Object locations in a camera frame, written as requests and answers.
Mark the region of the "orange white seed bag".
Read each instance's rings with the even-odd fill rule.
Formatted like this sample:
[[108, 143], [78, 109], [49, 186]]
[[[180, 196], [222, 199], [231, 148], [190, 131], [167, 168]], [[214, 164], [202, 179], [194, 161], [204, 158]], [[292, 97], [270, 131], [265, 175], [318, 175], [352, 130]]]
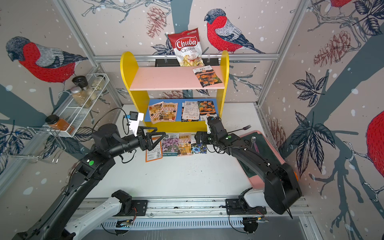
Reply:
[[146, 163], [160, 160], [163, 158], [162, 141], [160, 141], [153, 150], [146, 150]]

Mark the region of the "market stall seed bag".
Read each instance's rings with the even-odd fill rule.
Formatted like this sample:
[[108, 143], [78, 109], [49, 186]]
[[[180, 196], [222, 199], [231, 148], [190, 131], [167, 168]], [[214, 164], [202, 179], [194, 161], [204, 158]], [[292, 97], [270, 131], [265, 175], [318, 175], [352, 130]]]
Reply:
[[180, 133], [178, 143], [178, 156], [190, 156], [192, 155], [192, 134], [191, 133]]

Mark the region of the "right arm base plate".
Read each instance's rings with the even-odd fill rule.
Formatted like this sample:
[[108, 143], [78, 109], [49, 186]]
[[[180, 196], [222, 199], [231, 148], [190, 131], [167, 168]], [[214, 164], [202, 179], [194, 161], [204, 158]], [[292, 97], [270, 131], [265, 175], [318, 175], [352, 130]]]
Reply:
[[227, 215], [265, 215], [267, 213], [265, 207], [250, 207], [240, 199], [226, 199], [223, 208], [226, 209]]

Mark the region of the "orange flower seed bag top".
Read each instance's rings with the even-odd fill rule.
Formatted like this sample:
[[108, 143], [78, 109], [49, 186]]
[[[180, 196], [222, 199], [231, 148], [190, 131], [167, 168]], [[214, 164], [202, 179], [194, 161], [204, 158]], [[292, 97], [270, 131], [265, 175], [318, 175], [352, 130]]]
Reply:
[[202, 88], [222, 83], [222, 80], [211, 66], [194, 68], [193, 72], [198, 78]]

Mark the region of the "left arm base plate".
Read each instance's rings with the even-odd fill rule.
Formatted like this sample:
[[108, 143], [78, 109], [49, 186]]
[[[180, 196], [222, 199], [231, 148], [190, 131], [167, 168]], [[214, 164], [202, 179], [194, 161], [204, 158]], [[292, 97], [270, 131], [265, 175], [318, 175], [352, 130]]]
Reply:
[[145, 216], [148, 207], [148, 200], [127, 200], [122, 204], [118, 216]]

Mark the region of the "purple flower seed bag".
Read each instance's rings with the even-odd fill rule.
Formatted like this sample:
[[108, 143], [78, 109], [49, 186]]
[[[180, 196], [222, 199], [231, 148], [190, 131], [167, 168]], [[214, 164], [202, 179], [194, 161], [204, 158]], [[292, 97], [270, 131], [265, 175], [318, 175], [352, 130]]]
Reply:
[[179, 133], [168, 133], [162, 139], [162, 152], [164, 157], [178, 156], [179, 136]]

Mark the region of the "blue flower seed bag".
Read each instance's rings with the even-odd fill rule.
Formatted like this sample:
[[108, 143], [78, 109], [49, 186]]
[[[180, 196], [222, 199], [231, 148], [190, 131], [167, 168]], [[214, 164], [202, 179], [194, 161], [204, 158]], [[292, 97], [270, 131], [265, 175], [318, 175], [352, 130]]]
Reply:
[[193, 155], [207, 153], [207, 146], [203, 144], [197, 144], [195, 134], [191, 134], [191, 153]]

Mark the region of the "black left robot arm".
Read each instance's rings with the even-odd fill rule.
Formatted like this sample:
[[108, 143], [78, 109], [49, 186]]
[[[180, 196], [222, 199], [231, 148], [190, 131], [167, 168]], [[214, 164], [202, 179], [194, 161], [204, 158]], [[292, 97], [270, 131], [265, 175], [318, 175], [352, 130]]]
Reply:
[[16, 233], [15, 240], [75, 240], [82, 230], [68, 225], [71, 217], [97, 184], [115, 165], [114, 158], [137, 148], [153, 150], [166, 136], [156, 127], [138, 127], [137, 133], [121, 137], [115, 124], [105, 124], [93, 133], [93, 149], [80, 160], [61, 195], [27, 231]]

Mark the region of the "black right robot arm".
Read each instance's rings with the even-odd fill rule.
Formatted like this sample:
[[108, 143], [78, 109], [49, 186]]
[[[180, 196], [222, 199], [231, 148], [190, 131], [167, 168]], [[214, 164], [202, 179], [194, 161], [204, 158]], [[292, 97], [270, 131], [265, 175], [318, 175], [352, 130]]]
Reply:
[[268, 206], [277, 214], [290, 213], [290, 207], [302, 196], [293, 168], [287, 163], [274, 163], [253, 150], [239, 136], [228, 133], [219, 117], [208, 117], [209, 132], [198, 131], [197, 144], [213, 145], [236, 158], [264, 182]]

